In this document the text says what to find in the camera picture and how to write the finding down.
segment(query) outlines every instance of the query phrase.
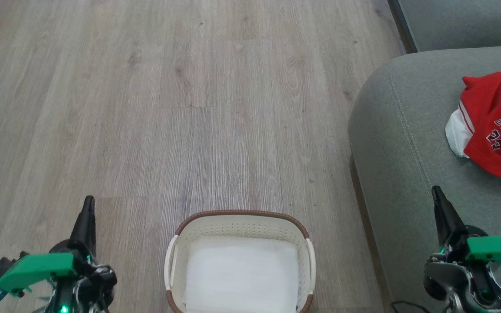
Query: floor plank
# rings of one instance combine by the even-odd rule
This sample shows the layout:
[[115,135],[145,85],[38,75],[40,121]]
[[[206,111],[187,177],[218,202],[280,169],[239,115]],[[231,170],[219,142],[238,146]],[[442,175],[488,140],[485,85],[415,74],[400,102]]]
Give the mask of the floor plank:
[[311,234],[313,313],[382,311],[346,129],[402,53],[385,0],[0,0],[0,258],[66,238],[93,194],[111,309],[167,312],[175,228],[268,210]]

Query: brown basket rim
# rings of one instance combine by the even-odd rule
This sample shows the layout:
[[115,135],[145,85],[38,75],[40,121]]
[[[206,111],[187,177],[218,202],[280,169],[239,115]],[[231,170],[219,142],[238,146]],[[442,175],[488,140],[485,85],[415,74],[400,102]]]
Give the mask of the brown basket rim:
[[201,217],[206,217],[206,216],[220,216],[220,215],[251,215],[251,216],[266,216],[266,217],[272,217],[272,218],[281,218],[282,220],[288,220],[291,223],[295,224],[297,228],[301,231],[301,233],[304,236],[304,239],[310,238],[308,235],[308,232],[306,228],[301,224],[296,218],[293,216],[289,216],[287,214],[283,213],[276,213],[276,212],[265,212],[265,211],[258,211],[258,210],[213,210],[213,211],[207,211],[207,212],[200,212],[197,214],[193,214],[189,216],[186,220],[184,220],[181,225],[177,228],[175,231],[175,234],[177,236],[181,235],[181,232],[185,227],[192,222],[193,220],[196,220],[197,218]]

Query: white plastic basket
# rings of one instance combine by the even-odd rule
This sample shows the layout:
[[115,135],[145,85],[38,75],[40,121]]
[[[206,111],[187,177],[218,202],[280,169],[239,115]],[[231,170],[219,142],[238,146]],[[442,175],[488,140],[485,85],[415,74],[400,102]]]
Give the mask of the white plastic basket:
[[175,313],[186,313],[185,284],[189,246],[201,236],[246,236],[284,240],[296,244],[299,286],[297,313],[312,304],[316,258],[308,232],[295,218],[272,212],[220,210],[203,212],[185,220],[167,247],[164,279],[167,301]]

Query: gray sofa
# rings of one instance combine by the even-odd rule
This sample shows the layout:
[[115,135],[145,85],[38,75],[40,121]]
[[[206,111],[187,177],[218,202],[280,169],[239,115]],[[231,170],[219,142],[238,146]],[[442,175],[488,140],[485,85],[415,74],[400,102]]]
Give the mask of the gray sofa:
[[[501,46],[413,53],[378,69],[357,98],[348,133],[391,301],[412,301],[433,313],[443,308],[423,288],[424,263],[439,248],[433,185],[442,187],[466,224],[501,234],[501,180],[456,157],[444,131],[459,104],[461,78],[497,71]],[[501,283],[501,269],[497,278]],[[419,309],[400,307],[409,312]]]
[[501,46],[501,0],[388,0],[412,52]]

